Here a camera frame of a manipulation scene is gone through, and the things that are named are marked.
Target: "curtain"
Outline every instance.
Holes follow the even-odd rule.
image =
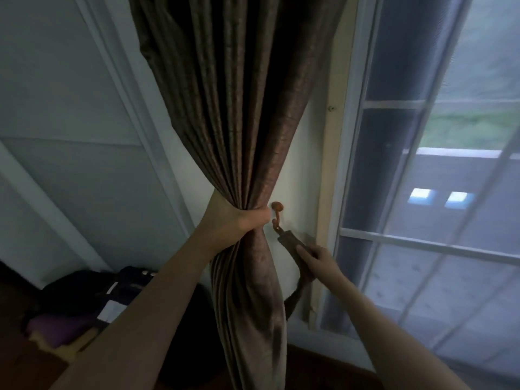
[[[130,0],[173,128],[235,207],[268,204],[344,2]],[[211,280],[233,386],[283,389],[285,308],[263,230],[216,256]]]

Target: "window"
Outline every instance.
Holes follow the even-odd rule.
[[[364,78],[349,79],[345,114],[357,117],[343,128],[348,166],[329,229],[341,270],[386,315],[448,363],[514,381],[518,10],[520,0],[360,3],[350,76]],[[334,298],[317,317],[355,335]]]

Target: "hand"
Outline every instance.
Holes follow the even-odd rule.
[[[267,206],[253,210],[236,209],[215,190],[192,237],[213,257],[237,243],[248,231],[262,227],[270,217]]]
[[[308,245],[315,257],[311,256],[303,247],[298,245],[296,251],[309,266],[310,271],[323,283],[332,293],[338,289],[339,285],[346,277],[341,273],[336,260],[329,251],[318,245]]]

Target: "green lawn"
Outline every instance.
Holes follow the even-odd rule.
[[[432,113],[419,146],[501,150],[518,125],[517,113]]]

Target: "person's left arm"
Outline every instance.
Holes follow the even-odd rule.
[[[238,210],[215,191],[183,247],[51,390],[152,389],[203,269],[269,218],[267,207]]]

